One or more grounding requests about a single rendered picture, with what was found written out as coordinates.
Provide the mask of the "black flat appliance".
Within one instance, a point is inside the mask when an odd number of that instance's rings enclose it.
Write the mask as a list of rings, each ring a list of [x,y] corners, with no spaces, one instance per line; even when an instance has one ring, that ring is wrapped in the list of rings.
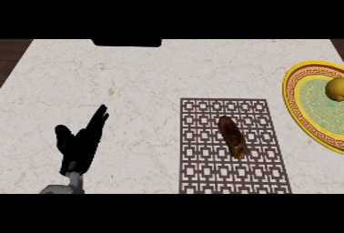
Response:
[[[92,39],[95,46],[159,47],[159,39]]]

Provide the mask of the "yellow lemon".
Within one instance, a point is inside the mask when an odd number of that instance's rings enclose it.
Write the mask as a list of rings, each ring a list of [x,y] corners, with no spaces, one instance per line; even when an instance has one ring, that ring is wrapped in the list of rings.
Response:
[[[333,78],[326,83],[324,94],[333,101],[344,101],[344,77]]]

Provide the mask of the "brown oblong food item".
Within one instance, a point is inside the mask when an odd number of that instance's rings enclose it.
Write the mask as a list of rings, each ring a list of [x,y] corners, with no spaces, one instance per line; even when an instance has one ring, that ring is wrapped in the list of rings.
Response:
[[[216,127],[222,136],[230,154],[236,159],[240,159],[247,154],[246,141],[240,130],[227,116],[222,116],[216,121]]]

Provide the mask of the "brown patterned placemat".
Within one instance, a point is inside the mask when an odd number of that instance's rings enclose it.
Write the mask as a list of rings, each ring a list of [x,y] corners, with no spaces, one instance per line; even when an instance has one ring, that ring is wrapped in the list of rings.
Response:
[[[228,117],[246,140],[249,154],[231,157],[216,121]],[[180,100],[181,194],[289,194],[267,101],[246,98]]]

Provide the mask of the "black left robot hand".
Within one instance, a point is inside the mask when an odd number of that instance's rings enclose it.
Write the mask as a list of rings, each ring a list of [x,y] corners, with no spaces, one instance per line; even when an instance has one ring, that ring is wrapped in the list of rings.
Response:
[[[64,125],[54,127],[55,148],[63,156],[58,170],[61,176],[66,176],[70,172],[81,175],[87,172],[97,152],[107,117],[107,108],[101,105],[89,118],[87,126],[76,134],[70,133]]]

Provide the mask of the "yellow rimmed green plate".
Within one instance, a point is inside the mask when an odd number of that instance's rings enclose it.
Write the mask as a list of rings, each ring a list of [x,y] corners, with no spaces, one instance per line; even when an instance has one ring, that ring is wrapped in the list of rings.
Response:
[[[324,94],[327,82],[344,77],[344,66],[305,61],[287,71],[281,82],[284,106],[308,136],[344,155],[344,101]]]

